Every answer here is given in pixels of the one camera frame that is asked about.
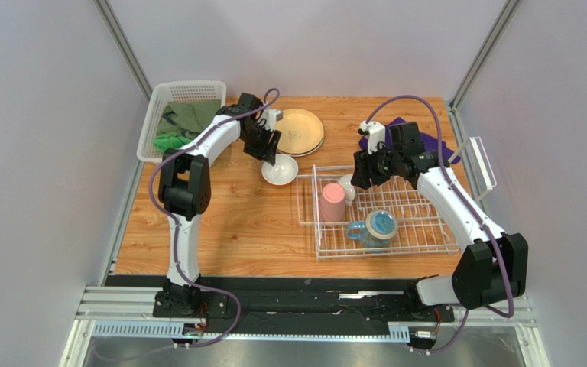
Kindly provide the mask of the orange bowl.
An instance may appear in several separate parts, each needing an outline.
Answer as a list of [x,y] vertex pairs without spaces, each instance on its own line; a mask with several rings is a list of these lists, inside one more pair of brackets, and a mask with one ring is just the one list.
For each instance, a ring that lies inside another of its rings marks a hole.
[[293,182],[298,175],[297,161],[286,154],[276,154],[274,165],[264,162],[261,167],[262,177],[275,186],[283,186]]

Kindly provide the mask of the yellow bear plate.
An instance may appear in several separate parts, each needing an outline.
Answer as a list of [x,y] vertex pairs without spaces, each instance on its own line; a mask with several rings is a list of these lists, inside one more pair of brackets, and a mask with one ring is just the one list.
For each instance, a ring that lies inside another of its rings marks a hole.
[[283,118],[275,124],[281,132],[277,149],[280,153],[299,156],[319,147],[325,137],[321,120],[305,109],[286,109]]

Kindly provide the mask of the white plate green red rim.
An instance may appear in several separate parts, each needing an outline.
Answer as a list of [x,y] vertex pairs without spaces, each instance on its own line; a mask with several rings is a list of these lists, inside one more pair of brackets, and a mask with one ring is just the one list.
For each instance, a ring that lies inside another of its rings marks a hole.
[[319,141],[319,143],[311,150],[303,152],[303,153],[298,153],[298,154],[292,154],[292,157],[298,158],[298,157],[304,157],[307,156],[309,154],[312,154],[314,152],[316,152],[318,149],[320,149],[320,147],[323,145],[324,139],[322,139],[321,141]]

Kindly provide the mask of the white patterned small bowl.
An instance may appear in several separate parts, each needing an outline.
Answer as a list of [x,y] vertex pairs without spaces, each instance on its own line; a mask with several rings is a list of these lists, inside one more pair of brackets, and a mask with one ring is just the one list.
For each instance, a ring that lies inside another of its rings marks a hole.
[[353,174],[346,174],[337,180],[337,184],[341,186],[345,192],[345,204],[351,206],[356,198],[356,188],[352,185]]

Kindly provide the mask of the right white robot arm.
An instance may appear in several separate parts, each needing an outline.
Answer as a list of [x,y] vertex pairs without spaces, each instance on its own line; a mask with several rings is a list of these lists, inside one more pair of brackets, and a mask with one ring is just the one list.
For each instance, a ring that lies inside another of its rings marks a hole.
[[496,225],[464,192],[440,149],[428,150],[415,122],[387,128],[362,122],[366,146],[354,153],[351,184],[363,190],[393,177],[411,184],[448,225],[462,256],[452,274],[424,278],[411,288],[421,307],[460,304],[468,310],[524,295],[528,244]]

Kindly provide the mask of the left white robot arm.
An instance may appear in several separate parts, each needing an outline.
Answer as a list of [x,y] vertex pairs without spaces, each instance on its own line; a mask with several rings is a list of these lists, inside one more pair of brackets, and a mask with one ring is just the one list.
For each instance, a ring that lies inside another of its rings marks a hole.
[[209,287],[199,282],[199,230],[212,199],[210,168],[219,155],[240,140],[243,151],[269,165],[276,161],[281,132],[275,128],[283,118],[257,96],[242,93],[237,103],[223,106],[202,133],[187,145],[164,153],[152,173],[158,180],[150,186],[150,198],[169,219],[170,267],[157,292],[156,317],[198,317],[202,295]]

